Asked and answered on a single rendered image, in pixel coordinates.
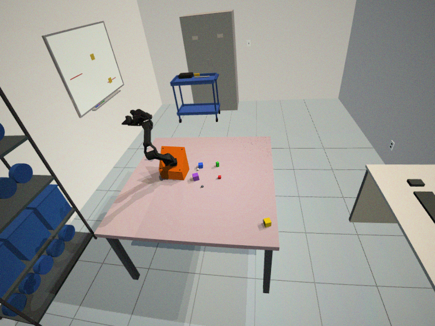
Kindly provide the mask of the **yellow block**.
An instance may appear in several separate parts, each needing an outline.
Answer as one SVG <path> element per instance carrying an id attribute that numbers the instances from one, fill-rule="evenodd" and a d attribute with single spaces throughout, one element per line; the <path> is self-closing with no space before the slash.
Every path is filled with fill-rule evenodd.
<path id="1" fill-rule="evenodd" d="M 272 224 L 270 218 L 264 218 L 263 223 L 265 227 L 270 227 Z"/>

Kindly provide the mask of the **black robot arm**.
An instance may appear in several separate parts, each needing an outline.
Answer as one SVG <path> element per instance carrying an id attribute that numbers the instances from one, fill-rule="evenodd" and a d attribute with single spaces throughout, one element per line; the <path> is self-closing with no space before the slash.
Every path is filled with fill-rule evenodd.
<path id="1" fill-rule="evenodd" d="M 177 165 L 177 159 L 174 158 L 170 153 L 166 154 L 160 154 L 157 152 L 157 148 L 152 144 L 151 142 L 151 130 L 153 129 L 153 122 L 152 122 L 152 114 L 148 114 L 147 112 L 144 112 L 140 109 L 131 110 L 130 113 L 132 114 L 133 118 L 138 117 L 139 123 L 141 124 L 142 128 L 144 129 L 144 154 L 148 160 L 152 159 L 158 159 L 163 161 L 165 166 L 170 165 L 171 167 Z M 147 120 L 147 121 L 145 121 Z M 145 122 L 143 122 L 145 121 Z M 147 147 L 151 146 L 154 150 L 147 152 Z"/>

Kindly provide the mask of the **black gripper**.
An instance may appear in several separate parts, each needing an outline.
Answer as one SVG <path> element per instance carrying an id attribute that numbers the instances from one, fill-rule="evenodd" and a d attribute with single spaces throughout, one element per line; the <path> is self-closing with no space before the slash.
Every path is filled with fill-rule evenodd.
<path id="1" fill-rule="evenodd" d="M 141 126 L 139 123 L 139 118 L 135 117 L 132 119 L 131 116 L 125 116 L 126 120 L 122 123 L 122 125 L 128 125 L 128 126 Z"/>

